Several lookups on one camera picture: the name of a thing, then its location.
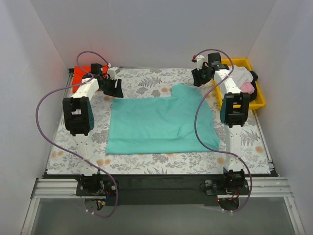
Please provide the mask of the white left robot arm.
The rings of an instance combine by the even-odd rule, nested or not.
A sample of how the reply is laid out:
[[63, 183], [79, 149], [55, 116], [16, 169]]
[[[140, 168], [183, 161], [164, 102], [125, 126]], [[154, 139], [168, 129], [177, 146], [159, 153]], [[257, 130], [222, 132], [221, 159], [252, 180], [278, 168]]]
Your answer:
[[105, 95], [123, 98], [122, 80], [116, 78], [120, 69], [107, 65], [91, 64], [90, 71], [83, 75], [82, 85], [69, 98], [63, 99], [63, 113], [66, 129], [72, 135], [78, 155], [83, 157], [79, 183], [81, 189], [94, 196], [101, 195], [105, 186], [100, 180], [97, 163], [93, 160], [93, 146], [90, 131], [95, 126], [90, 101], [97, 91]]

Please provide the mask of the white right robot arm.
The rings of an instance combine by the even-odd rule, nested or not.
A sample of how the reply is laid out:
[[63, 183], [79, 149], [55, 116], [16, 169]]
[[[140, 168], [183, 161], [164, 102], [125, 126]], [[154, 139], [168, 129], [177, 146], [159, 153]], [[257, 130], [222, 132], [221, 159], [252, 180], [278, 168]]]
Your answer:
[[210, 50], [207, 58], [200, 53], [193, 56], [197, 67], [192, 70], [194, 86], [200, 87], [210, 80], [224, 95], [220, 108], [220, 121], [226, 134], [225, 165], [223, 174], [216, 180], [205, 182], [208, 194], [223, 191], [226, 194], [239, 193], [246, 187], [245, 164], [241, 159], [242, 131], [248, 117], [250, 96], [242, 92], [233, 78], [234, 65], [223, 64], [220, 50]]

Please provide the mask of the teal t shirt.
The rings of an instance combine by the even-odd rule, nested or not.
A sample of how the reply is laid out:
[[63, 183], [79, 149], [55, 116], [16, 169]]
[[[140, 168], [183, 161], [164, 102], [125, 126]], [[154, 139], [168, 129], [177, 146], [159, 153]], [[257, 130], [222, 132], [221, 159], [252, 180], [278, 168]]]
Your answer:
[[219, 149], [214, 113], [195, 88], [178, 84], [169, 97], [115, 99], [107, 154], [207, 152]]

